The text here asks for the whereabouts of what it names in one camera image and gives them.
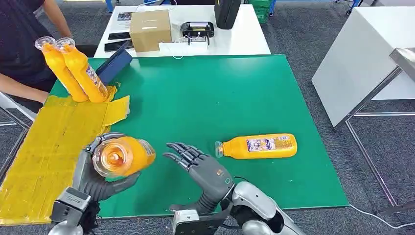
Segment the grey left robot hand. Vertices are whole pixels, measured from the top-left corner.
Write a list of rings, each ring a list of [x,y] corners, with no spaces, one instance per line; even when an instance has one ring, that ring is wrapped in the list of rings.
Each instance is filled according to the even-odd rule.
[[[91,196],[93,201],[99,202],[127,190],[137,182],[140,176],[139,171],[123,179],[107,182],[105,177],[101,176],[93,166],[93,153],[103,141],[119,139],[124,136],[125,134],[119,132],[104,133],[80,151],[72,180],[74,189]]]

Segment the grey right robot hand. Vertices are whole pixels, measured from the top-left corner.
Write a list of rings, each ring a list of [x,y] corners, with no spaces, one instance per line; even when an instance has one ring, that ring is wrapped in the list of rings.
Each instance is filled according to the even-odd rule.
[[[172,204],[170,210],[196,210],[199,214],[214,212],[234,186],[231,174],[214,157],[195,146],[181,142],[170,142],[166,145],[178,154],[165,152],[163,155],[173,159],[202,189],[196,202],[186,205]]]

